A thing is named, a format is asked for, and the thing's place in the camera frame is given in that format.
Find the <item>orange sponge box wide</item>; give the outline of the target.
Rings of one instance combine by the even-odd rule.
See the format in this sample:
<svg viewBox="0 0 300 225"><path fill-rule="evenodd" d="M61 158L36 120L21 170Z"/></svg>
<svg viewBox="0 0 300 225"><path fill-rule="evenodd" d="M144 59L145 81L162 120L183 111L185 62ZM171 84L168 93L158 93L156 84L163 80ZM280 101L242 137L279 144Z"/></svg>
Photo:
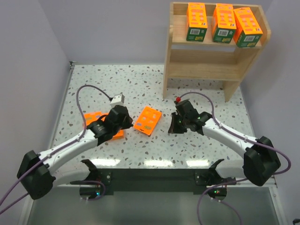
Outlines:
<svg viewBox="0 0 300 225"><path fill-rule="evenodd" d="M98 120L98 118L102 116L102 112L98 111L98 112L91 112L91 113L85 113L84 114L84 118L86 121L86 126L88 126L90 123Z"/></svg>
<svg viewBox="0 0 300 225"><path fill-rule="evenodd" d="M104 121L106 116L107 116L107 114L102 113L102 114L100 115L101 120ZM118 140L118 139L122 139L122 138L124 138L124 137L125 137L124 131L123 131L123 130L119 130L119 131L117 132L117 134L114 135L114 136L112 137L111 141Z"/></svg>
<svg viewBox="0 0 300 225"><path fill-rule="evenodd" d="M162 113L149 106L146 106L135 122L133 128L146 134L151 135L161 118Z"/></svg>

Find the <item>orange sponge box narrow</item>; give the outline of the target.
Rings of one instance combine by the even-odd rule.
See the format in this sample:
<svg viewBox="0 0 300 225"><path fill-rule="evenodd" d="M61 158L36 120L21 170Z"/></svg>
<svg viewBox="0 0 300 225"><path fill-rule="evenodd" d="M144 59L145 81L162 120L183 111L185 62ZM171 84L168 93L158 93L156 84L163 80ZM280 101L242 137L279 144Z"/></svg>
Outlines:
<svg viewBox="0 0 300 225"><path fill-rule="evenodd" d="M229 44L236 32L232 4L217 3L212 16L212 41Z"/></svg>
<svg viewBox="0 0 300 225"><path fill-rule="evenodd" d="M186 21L186 40L203 42L207 29L208 21L206 7L204 3L189 2L187 7Z"/></svg>

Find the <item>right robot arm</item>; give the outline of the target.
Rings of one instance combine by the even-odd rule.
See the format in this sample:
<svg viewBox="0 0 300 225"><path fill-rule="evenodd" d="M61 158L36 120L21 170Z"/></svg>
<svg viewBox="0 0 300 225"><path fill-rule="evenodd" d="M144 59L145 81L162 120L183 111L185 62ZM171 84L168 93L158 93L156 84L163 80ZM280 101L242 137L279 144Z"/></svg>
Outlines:
<svg viewBox="0 0 300 225"><path fill-rule="evenodd" d="M204 176L209 185L215 184L217 180L242 178L261 187L281 166L276 152L272 151L272 142L267 137L257 139L237 132L214 120L208 112L198 113L189 100L176 100L175 107L168 133L184 134L191 130L219 141L241 157L232 162L219 159L210 166Z"/></svg>

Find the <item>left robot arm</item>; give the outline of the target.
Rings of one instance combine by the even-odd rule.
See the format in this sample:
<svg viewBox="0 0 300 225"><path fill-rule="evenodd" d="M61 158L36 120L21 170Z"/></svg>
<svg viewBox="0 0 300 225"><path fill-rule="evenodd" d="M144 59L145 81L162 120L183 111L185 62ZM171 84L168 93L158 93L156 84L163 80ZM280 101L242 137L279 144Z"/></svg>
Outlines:
<svg viewBox="0 0 300 225"><path fill-rule="evenodd" d="M95 148L113 138L120 130L133 126L125 106L116 105L106 116L90 123L82 133L61 145L35 153L27 152L21 162L17 178L33 199L44 197L58 185L59 178L53 174L65 163L81 153Z"/></svg>

